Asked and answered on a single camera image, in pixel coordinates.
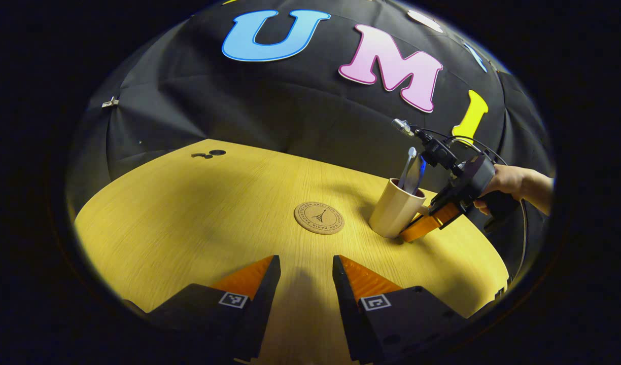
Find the blue letter u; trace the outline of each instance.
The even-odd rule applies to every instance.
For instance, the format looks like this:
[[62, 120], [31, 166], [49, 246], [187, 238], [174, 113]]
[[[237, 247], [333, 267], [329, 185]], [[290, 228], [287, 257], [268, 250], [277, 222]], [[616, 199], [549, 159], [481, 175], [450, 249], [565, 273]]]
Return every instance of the blue letter u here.
[[331, 18], [330, 14], [315, 10], [293, 10], [295, 23], [286, 39], [276, 44], [258, 44], [255, 37], [266, 19], [278, 14], [276, 10], [261, 10], [243, 14], [234, 19], [234, 28], [223, 42], [223, 54], [239, 61], [274, 61], [294, 56], [306, 48], [318, 23]]

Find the yellow table surface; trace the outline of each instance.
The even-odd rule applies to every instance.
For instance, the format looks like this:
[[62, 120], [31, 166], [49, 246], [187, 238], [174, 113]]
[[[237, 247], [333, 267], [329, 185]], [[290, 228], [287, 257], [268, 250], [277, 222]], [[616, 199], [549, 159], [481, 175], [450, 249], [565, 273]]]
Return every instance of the yellow table surface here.
[[[225, 150], [211, 159], [192, 153]], [[367, 224], [387, 180], [352, 169], [206, 139], [113, 181], [76, 218], [85, 252], [122, 298], [150, 312], [191, 283], [211, 285], [271, 254], [281, 278], [252, 363], [352, 363], [332, 277], [342, 254], [399, 286], [421, 285], [469, 317], [508, 273], [465, 216], [411, 243]], [[427, 201], [435, 194], [426, 192]], [[345, 221], [333, 235], [297, 224], [320, 201]]]

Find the letter m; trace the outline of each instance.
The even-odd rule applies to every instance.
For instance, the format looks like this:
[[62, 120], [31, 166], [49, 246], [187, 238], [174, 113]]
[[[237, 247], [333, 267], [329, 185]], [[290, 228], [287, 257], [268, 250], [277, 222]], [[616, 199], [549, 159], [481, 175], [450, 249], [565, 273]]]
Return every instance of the letter m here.
[[376, 83], [373, 63], [377, 59], [385, 90], [392, 91], [412, 77], [410, 85], [401, 90], [401, 98], [417, 109], [427, 113], [433, 111], [434, 84], [443, 65], [422, 51], [403, 58], [391, 35], [368, 25], [359, 24], [355, 28], [362, 33], [360, 44], [352, 62], [341, 65], [338, 72], [357, 83], [372, 85]]

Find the cable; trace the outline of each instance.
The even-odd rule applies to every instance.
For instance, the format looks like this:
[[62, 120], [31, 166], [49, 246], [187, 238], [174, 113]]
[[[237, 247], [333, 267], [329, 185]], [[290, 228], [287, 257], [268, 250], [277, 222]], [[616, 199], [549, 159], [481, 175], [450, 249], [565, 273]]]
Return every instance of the cable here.
[[[478, 141], [475, 138], [471, 138], [468, 136], [447, 136], [443, 133], [437, 132], [437, 131], [433, 131], [432, 129], [426, 129], [426, 128], [419, 128], [421, 131], [426, 131], [426, 132], [431, 132], [434, 134], [439, 134], [442, 137], [445, 137], [445, 141], [448, 141], [449, 139], [454, 139], [454, 138], [465, 138], [465, 139], [471, 139], [472, 141], [474, 141], [475, 143], [479, 143], [480, 145], [482, 145], [483, 148], [486, 148], [487, 150], [489, 150], [489, 152], [492, 152], [494, 155], [496, 155], [498, 157], [498, 159], [500, 159], [502, 161], [503, 164], [507, 165], [507, 162], [505, 162], [505, 160], [500, 157], [500, 155], [498, 155], [497, 152], [495, 152], [494, 150], [492, 150], [491, 148], [489, 148], [489, 146], [485, 145], [484, 143]], [[473, 147], [475, 150], [477, 150], [477, 152], [481, 152], [480, 150], [478, 150], [474, 145], [469, 145], [468, 147]]]
[[489, 152], [492, 152], [494, 155], [496, 155], [498, 157], [498, 159], [500, 159], [502, 161], [503, 164], [507, 165], [507, 162], [505, 162], [505, 160], [500, 157], [500, 155], [498, 155], [497, 152], [495, 152], [494, 150], [492, 150], [491, 148], [489, 148], [489, 146], [485, 145], [484, 143], [478, 141], [475, 138], [470, 138], [468, 136], [450, 136], [448, 137], [446, 140], [448, 139], [454, 139], [454, 138], [466, 138], [466, 139], [471, 139], [472, 141], [474, 141], [475, 143], [479, 143], [480, 145], [482, 145], [483, 148], [486, 148], [487, 150], [489, 150]]
[[[479, 143], [480, 145], [482, 145], [482, 147], [486, 148], [489, 152], [492, 152], [494, 155], [496, 155], [496, 157], [498, 157], [498, 159], [500, 161], [502, 161], [503, 164], [505, 164], [505, 166], [508, 166], [507, 162], [502, 157], [500, 157], [500, 155], [498, 155], [497, 152], [495, 152], [494, 150], [489, 148], [489, 146], [485, 145], [484, 143], [478, 141], [475, 138], [471, 138], [471, 137], [468, 137], [468, 136], [447, 136], [447, 135], [445, 135], [443, 133], [440, 133], [440, 132], [437, 132], [437, 131], [433, 131], [431, 129], [425, 129], [425, 128], [422, 128], [421, 130], [422, 131], [426, 131], [426, 132], [431, 132], [431, 133], [434, 133], [434, 134], [438, 134], [438, 135], [440, 135], [442, 137], [445, 137], [445, 141], [444, 142], [447, 142], [450, 139], [455, 139], [455, 138], [470, 139], [470, 140], [474, 141], [475, 143]], [[477, 152], [480, 152], [480, 150], [478, 150], [478, 148], [476, 148], [472, 143], [467, 143], [466, 147], [474, 148], [475, 150], [477, 150]], [[522, 257], [520, 258], [520, 265], [517, 268], [517, 270], [515, 271], [514, 277], [512, 277], [512, 279], [510, 281], [513, 281], [513, 279], [515, 279], [518, 276], [518, 274], [520, 273], [520, 269], [522, 268], [522, 264], [525, 262], [525, 255], [527, 253], [527, 241], [528, 241], [528, 236], [529, 236], [528, 226], [529, 226], [529, 224], [528, 224], [528, 218], [527, 218], [527, 206], [525, 205], [525, 201], [523, 199], [520, 199], [520, 208], [522, 209], [522, 219], [523, 219], [523, 224], [522, 224], [522, 227], [523, 227], [523, 234], [522, 234]]]

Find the black backdrop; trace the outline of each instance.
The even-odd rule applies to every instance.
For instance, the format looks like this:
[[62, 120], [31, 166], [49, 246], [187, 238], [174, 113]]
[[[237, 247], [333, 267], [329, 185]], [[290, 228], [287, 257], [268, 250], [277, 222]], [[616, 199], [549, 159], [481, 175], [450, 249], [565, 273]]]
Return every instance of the black backdrop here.
[[[57, 197], [74, 120], [87, 99], [107, 70], [201, 7], [179, 4], [0, 9], [4, 363], [155, 362], [168, 356], [167, 349], [146, 346], [136, 319], [115, 314], [113, 298], [86, 289], [83, 282], [91, 278], [74, 275], [65, 259], [70, 253], [58, 244], [71, 232]], [[528, 288], [506, 298], [507, 308], [522, 303], [503, 321], [440, 362], [619, 362], [621, 5], [422, 7], [465, 29], [524, 81], [549, 122], [559, 169], [547, 245], [556, 264], [544, 280], [527, 278], [539, 285], [526, 299]], [[536, 262], [537, 269], [545, 267]]]
[[[256, 41], [274, 44], [287, 35], [292, 10], [322, 10], [322, 21], [304, 50], [275, 62], [241, 62], [221, 52], [234, 18], [276, 9]], [[467, 35], [442, 24], [443, 33], [417, 24], [402, 3], [333, 0], [250, 0], [196, 12], [132, 52], [93, 93], [77, 123], [68, 153], [67, 204], [78, 213], [96, 192], [119, 176], [166, 153], [205, 138], [290, 153], [384, 178], [398, 177], [406, 151], [417, 139], [390, 127], [393, 118], [450, 134], [469, 105], [468, 90], [487, 103], [475, 138], [499, 152], [508, 164], [554, 171], [547, 133], [526, 90], [492, 54], [483, 72], [464, 42]], [[353, 57], [359, 23], [394, 37], [401, 55], [417, 50], [443, 64], [434, 86], [434, 110], [419, 111], [380, 83], [362, 85], [337, 72]], [[374, 70], [380, 78], [381, 70]], [[118, 107], [101, 108], [111, 97]], [[473, 150], [454, 146], [459, 159]], [[422, 188], [438, 192], [449, 172], [429, 167]], [[528, 254], [542, 245], [545, 217], [530, 203]], [[467, 217], [480, 231], [489, 217], [471, 206]], [[501, 229], [487, 234], [514, 277], [523, 252], [523, 213], [515, 210]]]

